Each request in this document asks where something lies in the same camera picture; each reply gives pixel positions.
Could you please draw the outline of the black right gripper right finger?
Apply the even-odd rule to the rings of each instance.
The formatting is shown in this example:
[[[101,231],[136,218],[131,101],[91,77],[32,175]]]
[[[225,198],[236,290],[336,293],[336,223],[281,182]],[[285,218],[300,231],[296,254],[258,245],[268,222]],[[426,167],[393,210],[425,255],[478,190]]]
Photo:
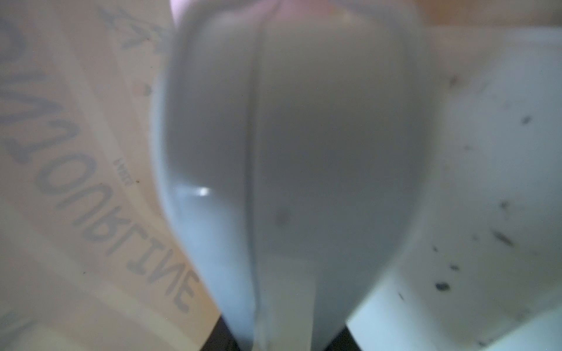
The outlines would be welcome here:
[[[341,332],[335,336],[334,339],[326,346],[325,351],[361,351],[360,346],[352,336],[347,327],[344,327]]]

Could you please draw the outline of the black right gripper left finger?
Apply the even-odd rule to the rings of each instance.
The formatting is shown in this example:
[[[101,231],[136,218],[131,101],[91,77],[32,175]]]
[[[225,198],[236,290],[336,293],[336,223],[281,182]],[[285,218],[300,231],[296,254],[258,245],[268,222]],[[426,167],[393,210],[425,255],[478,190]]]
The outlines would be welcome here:
[[[240,351],[237,341],[234,339],[230,329],[219,317],[207,340],[200,351]]]

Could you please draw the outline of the cream canvas tote bag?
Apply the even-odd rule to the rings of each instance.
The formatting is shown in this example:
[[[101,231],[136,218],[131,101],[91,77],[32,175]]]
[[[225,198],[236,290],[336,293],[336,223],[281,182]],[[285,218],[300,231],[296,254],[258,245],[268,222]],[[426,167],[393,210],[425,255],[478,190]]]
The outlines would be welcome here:
[[[558,27],[560,1],[406,1],[435,28]],[[179,24],[169,1],[1,3],[1,348],[200,350],[220,310],[160,203],[153,105]]]

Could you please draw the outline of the grey pencil case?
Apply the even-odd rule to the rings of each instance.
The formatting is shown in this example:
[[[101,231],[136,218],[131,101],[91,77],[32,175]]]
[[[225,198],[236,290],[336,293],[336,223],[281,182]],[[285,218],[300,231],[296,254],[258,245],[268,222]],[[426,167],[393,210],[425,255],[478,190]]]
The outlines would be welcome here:
[[[406,1],[197,1],[153,105],[162,210],[241,350],[323,350],[419,206],[433,58]]]

